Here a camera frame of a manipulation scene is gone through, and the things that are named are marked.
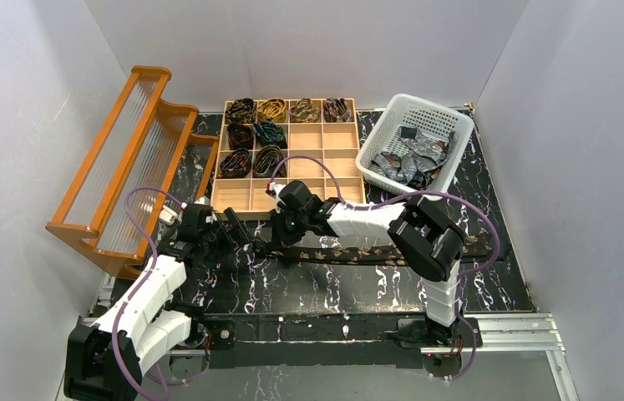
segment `grid organizer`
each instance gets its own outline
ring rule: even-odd
[[[312,99],[319,108],[324,99]],[[256,100],[255,106],[265,100]],[[346,98],[348,109],[353,120],[348,123],[327,123],[324,121],[323,110],[316,123],[291,123],[290,107],[297,99],[285,99],[285,122],[279,123],[287,137],[287,148],[283,155],[308,155],[322,160],[337,177],[343,197],[347,201],[365,203],[363,178],[356,167],[358,155],[358,127],[356,125],[356,108],[353,99]],[[269,216],[275,207],[275,201],[265,193],[268,178],[252,178],[252,172],[245,178],[218,178],[221,160],[231,153],[228,147],[228,124],[223,119],[221,140],[219,141],[216,160],[216,172],[211,194],[211,205],[218,211],[232,207],[242,220],[260,220]],[[255,143],[252,159],[255,160],[261,145]],[[310,160],[293,159],[286,165],[287,178],[278,177],[276,183],[286,184],[290,180],[301,180],[323,200],[337,195],[336,188],[326,171]]]

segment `black marble surface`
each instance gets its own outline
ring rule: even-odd
[[[361,141],[373,129],[380,112],[358,112]],[[206,114],[196,121],[194,132],[218,135],[222,114]],[[199,187],[201,172],[210,148],[189,146],[181,157],[170,192],[187,202]],[[379,188],[366,185],[371,201],[387,199]],[[449,193],[477,205],[494,222],[501,241],[509,241],[503,216],[491,183],[489,171],[476,133],[464,152]],[[487,241],[483,221],[466,208],[443,201],[448,216],[466,230],[475,246]],[[266,221],[248,221],[256,236],[268,237]],[[384,245],[364,238],[338,239],[307,236],[304,246],[373,246]],[[471,268],[465,264],[462,268]],[[113,300],[118,299],[130,282],[118,280]],[[462,291],[469,312],[532,312],[530,300],[513,251],[505,261],[497,262],[483,274],[464,284]],[[205,307],[209,313],[319,313],[319,312],[418,312],[424,308],[424,290],[420,278],[405,266],[338,266],[305,262],[282,262],[254,255],[241,249],[218,261],[204,263],[189,271],[177,297]]]

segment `folded fabric in basket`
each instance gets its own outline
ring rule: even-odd
[[[411,127],[400,127],[400,141],[416,155],[432,160],[435,169],[449,159],[456,144],[454,132],[449,133],[448,141],[443,141]]]
[[[252,164],[252,176],[255,178],[270,178],[275,167],[284,159],[279,146],[268,145],[256,152],[255,161]],[[282,165],[277,172],[278,177],[286,177],[287,169]]]
[[[408,147],[408,152],[402,158],[381,152],[373,158],[368,168],[393,181],[423,190],[437,177],[440,167],[452,155],[456,146],[454,132],[449,133],[449,139],[444,141],[424,133],[421,129],[401,126],[399,136]]]

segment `white wall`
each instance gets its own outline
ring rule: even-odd
[[[624,399],[624,2],[531,1],[477,110],[521,267],[578,393]]]
[[[527,0],[86,3],[124,70],[164,65],[165,99],[221,111],[243,96],[475,101]]]
[[[54,399],[101,271],[43,228],[124,84],[82,0],[0,1],[0,399]]]

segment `white plastic basket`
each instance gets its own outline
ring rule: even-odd
[[[428,190],[447,192],[464,155],[464,148],[469,143],[471,131],[474,130],[474,121],[456,110],[425,99],[408,94],[393,96],[358,152],[356,166],[361,170],[363,178],[368,183],[396,195],[412,192],[415,189],[376,174],[368,167],[371,165],[373,157],[380,152],[391,152],[401,157],[409,152],[408,147],[400,141],[398,132],[401,126],[420,128],[438,139],[444,140],[448,140],[449,133],[454,132],[456,148],[449,160],[442,166],[439,175],[427,188]],[[430,196],[429,199],[437,201],[440,198]]]

